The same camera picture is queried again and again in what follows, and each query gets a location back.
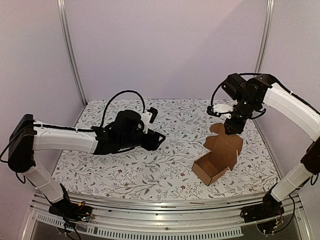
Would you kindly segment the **brown cardboard box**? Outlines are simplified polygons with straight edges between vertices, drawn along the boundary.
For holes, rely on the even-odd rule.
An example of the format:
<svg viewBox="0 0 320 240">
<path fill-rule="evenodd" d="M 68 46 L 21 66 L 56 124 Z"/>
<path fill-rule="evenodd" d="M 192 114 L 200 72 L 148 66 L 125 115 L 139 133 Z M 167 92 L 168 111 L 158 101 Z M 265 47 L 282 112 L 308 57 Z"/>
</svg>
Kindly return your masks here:
<svg viewBox="0 0 320 240">
<path fill-rule="evenodd" d="M 203 146 L 208 153 L 194 161 L 192 171 L 207 186 L 216 182 L 227 170 L 233 170 L 243 147 L 243 139 L 236 135 L 227 135 L 222 123 L 209 128 L 214 135 L 205 139 Z"/>
</svg>

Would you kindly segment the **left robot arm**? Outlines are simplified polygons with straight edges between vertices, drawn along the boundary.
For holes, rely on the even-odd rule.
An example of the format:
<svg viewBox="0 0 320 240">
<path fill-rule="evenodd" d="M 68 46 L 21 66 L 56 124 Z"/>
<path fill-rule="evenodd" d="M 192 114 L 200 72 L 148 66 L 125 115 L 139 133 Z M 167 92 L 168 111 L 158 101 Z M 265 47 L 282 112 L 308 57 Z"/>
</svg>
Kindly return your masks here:
<svg viewBox="0 0 320 240">
<path fill-rule="evenodd" d="M 22 174 L 34 187 L 55 204 L 63 216 L 74 213 L 74 205 L 67 199 L 63 187 L 35 158 L 36 151 L 78 151 L 104 156 L 119 154 L 136 147 L 155 151 L 166 139 L 165 135 L 149 129 L 157 116 L 151 110 L 139 114 L 133 110 L 118 112 L 115 120 L 107 125 L 77 128 L 46 124 L 25 114 L 10 135 L 4 149 L 5 161 L 15 173 Z"/>
</svg>

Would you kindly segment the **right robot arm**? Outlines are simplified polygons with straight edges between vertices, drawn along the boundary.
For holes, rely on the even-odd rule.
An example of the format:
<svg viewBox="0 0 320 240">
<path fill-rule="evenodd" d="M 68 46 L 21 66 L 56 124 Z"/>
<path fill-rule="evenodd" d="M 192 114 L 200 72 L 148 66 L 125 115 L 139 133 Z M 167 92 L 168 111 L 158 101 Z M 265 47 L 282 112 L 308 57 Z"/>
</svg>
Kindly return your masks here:
<svg viewBox="0 0 320 240">
<path fill-rule="evenodd" d="M 280 126 L 275 130 L 265 131 L 268 137 L 280 138 L 272 140 L 279 144 L 273 148 L 276 156 L 280 158 L 288 154 L 301 158 L 272 187 L 267 194 L 269 199 L 259 206 L 260 216 L 269 218 L 278 210 L 277 202 L 305 186 L 320 172 L 320 112 L 272 74 L 251 73 L 248 80 L 244 76 L 245 73 L 232 73 L 219 85 L 236 101 L 236 105 L 225 112 L 228 116 L 224 122 L 226 134 L 242 133 L 253 112 L 264 114 L 263 105 L 266 105 L 286 117 L 286 120 L 276 119 Z"/>
</svg>

